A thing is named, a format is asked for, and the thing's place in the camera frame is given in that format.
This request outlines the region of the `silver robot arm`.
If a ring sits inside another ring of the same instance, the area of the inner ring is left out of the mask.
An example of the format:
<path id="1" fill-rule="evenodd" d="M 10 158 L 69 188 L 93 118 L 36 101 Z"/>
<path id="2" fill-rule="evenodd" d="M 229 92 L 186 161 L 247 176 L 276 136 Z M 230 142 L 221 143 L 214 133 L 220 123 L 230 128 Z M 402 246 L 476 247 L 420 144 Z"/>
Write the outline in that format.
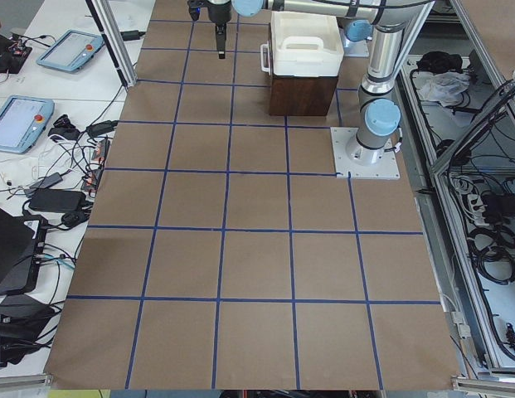
<path id="1" fill-rule="evenodd" d="M 357 162 L 376 161 L 397 130 L 401 113 L 391 101 L 397 72 L 432 8 L 430 1 L 190 1 L 192 20 L 207 9 L 216 49 L 226 55 L 232 14 L 271 12 L 269 73 L 273 116 L 327 114 L 344 55 L 343 43 L 372 39 L 358 88 L 361 124 L 346 145 Z"/>
<path id="2" fill-rule="evenodd" d="M 351 43 L 365 41 L 372 35 L 372 29 L 372 24 L 368 20 L 348 22 L 343 29 L 346 45 L 349 46 Z"/>

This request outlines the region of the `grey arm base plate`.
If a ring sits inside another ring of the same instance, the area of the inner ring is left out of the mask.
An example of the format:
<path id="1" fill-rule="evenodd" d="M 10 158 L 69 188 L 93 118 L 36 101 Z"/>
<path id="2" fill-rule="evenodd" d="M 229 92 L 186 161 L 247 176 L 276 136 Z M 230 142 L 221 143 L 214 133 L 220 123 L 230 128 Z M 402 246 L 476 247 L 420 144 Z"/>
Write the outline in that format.
<path id="1" fill-rule="evenodd" d="M 368 58 L 369 50 L 367 40 L 351 41 L 348 38 L 343 40 L 343 50 L 345 57 Z"/>
<path id="2" fill-rule="evenodd" d="M 337 178 L 398 180 L 396 155 L 391 139 L 379 149 L 366 149 L 357 141 L 357 128 L 330 128 L 335 175 Z"/>

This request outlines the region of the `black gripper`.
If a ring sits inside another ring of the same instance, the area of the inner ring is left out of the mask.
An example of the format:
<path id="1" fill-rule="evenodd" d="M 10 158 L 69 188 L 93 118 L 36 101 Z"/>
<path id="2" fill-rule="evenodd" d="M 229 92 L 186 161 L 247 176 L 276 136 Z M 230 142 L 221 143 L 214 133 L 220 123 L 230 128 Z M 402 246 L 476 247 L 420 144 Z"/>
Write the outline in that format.
<path id="1" fill-rule="evenodd" d="M 226 23 L 231 20 L 231 0 L 207 0 L 208 16 L 215 23 L 218 58 L 226 58 Z"/>

